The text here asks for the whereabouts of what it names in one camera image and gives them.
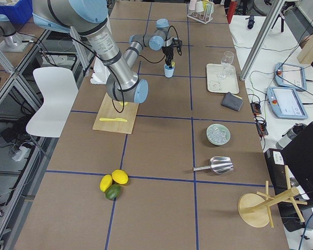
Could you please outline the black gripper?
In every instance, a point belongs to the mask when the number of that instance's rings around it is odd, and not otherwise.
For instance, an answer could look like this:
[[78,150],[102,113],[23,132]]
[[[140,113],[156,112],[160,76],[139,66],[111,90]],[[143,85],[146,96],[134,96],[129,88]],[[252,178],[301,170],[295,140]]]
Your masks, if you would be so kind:
[[162,46],[162,52],[165,55],[165,64],[169,66],[169,68],[171,68],[171,63],[174,58],[174,49],[176,49],[180,56],[182,55],[182,44],[183,41],[177,37],[171,37],[164,42],[164,46]]

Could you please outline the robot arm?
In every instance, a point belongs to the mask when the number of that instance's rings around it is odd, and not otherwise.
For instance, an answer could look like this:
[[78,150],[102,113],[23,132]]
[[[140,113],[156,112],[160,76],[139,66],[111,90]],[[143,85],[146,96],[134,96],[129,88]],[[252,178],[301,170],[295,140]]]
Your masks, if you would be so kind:
[[145,47],[162,50],[167,70],[175,67],[173,50],[176,49],[179,54],[182,52],[182,41],[177,36],[171,36],[168,20],[159,19],[153,34],[133,35],[129,40],[130,47],[121,53],[106,26],[106,1],[33,1],[32,8],[36,25],[62,33],[69,33],[71,28],[75,28],[80,36],[89,41],[94,53],[110,71],[106,91],[116,101],[140,104],[146,100],[148,82],[140,79],[131,69]]
[[32,37],[19,34],[9,18],[0,14],[0,50],[3,52],[21,53],[28,44],[33,43]]

